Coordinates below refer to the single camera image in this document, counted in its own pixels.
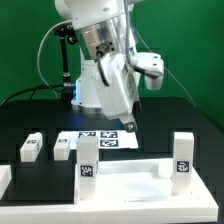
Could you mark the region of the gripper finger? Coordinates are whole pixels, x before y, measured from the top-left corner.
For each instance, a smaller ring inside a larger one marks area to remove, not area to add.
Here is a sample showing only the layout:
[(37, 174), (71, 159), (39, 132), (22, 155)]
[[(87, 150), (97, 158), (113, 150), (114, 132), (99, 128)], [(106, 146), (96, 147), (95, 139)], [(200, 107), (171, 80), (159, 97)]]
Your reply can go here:
[(121, 122), (127, 132), (136, 132), (137, 124), (132, 113), (126, 113), (121, 117)]

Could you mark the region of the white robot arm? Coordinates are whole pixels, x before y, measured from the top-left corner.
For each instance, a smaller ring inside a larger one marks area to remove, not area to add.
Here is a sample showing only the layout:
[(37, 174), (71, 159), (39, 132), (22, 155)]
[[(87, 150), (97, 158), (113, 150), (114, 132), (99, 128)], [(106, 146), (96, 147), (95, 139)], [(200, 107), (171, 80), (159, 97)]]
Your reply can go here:
[(136, 53), (128, 0), (54, 0), (68, 20), (85, 59), (94, 62), (93, 79), (102, 112), (124, 129), (137, 130), (133, 115), (140, 75), (131, 67)]

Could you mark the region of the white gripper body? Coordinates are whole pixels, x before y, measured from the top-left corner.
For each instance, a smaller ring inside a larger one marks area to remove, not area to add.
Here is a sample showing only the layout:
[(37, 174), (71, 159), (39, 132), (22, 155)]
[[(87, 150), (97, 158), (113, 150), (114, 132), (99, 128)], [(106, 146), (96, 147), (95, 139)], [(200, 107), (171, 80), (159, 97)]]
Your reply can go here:
[(128, 72), (122, 54), (98, 57), (95, 87), (102, 111), (108, 119), (133, 120), (138, 81), (139, 75)]

